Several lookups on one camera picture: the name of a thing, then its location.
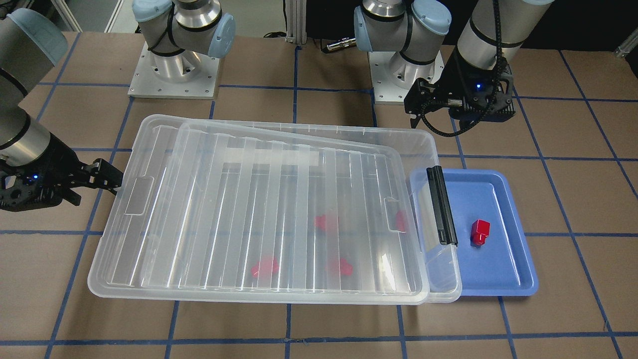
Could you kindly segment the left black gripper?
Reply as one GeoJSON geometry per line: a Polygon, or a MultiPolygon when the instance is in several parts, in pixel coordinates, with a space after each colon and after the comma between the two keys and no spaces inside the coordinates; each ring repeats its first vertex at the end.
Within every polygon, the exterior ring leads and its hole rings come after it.
{"type": "Polygon", "coordinates": [[[429,84],[417,79],[409,89],[403,106],[410,115],[411,129],[416,129],[429,112],[443,108],[454,120],[505,122],[516,114],[513,103],[513,74],[502,58],[496,76],[494,69],[480,69],[460,55],[451,55],[440,79],[429,84]]]}

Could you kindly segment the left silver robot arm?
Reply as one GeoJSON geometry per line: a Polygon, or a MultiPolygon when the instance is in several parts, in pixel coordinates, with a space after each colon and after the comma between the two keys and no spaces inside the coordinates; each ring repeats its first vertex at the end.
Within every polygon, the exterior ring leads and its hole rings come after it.
{"type": "Polygon", "coordinates": [[[515,114],[510,62],[550,8],[550,0],[479,0],[452,54],[433,79],[453,16],[437,0],[363,0],[354,9],[359,50],[391,52],[389,74],[406,89],[412,129],[423,123],[456,137],[515,114]]]}

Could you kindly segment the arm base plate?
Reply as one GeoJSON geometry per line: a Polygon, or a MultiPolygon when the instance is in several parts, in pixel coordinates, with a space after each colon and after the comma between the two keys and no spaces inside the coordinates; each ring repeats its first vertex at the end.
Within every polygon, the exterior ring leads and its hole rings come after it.
{"type": "Polygon", "coordinates": [[[147,99],[214,100],[222,59],[184,51],[162,57],[143,44],[128,95],[147,99]]]}
{"type": "Polygon", "coordinates": [[[408,63],[399,52],[370,52],[368,59],[374,101],[381,105],[402,105],[417,79],[435,84],[444,70],[441,52],[438,52],[433,63],[426,65],[408,63]]]}

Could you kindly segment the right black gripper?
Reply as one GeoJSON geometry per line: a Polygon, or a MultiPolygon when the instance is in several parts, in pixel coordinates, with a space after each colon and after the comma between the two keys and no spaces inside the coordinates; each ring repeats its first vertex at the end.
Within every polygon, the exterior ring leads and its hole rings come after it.
{"type": "Polygon", "coordinates": [[[81,162],[71,148],[52,136],[44,152],[29,164],[11,166],[8,160],[1,160],[1,209],[16,213],[55,207],[64,201],[79,206],[82,197],[74,188],[117,195],[123,178],[123,171],[105,159],[81,162]]]}

